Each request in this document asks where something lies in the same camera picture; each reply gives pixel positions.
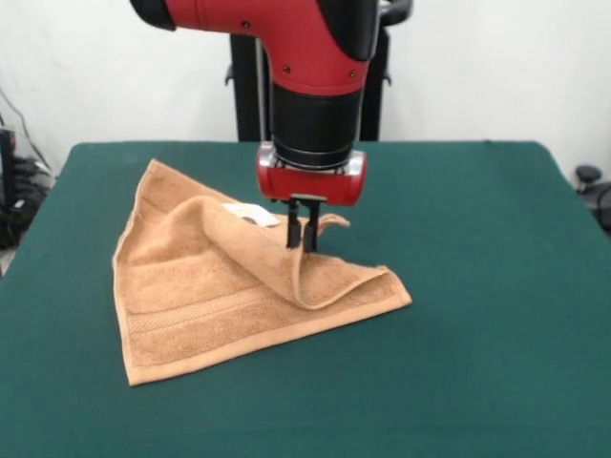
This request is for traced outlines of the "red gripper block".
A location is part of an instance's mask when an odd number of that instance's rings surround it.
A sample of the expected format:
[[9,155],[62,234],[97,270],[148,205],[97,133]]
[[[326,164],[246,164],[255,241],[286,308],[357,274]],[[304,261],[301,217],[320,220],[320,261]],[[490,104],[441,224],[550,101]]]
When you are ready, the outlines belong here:
[[[353,150],[348,162],[336,169],[317,171],[298,169],[282,162],[271,142],[262,142],[256,155],[256,176],[265,198],[283,200],[287,204],[286,247],[301,243],[299,202],[295,199],[318,200],[331,206],[353,206],[364,187],[368,158]],[[304,251],[317,251],[320,202],[305,202],[308,221],[304,228]]]

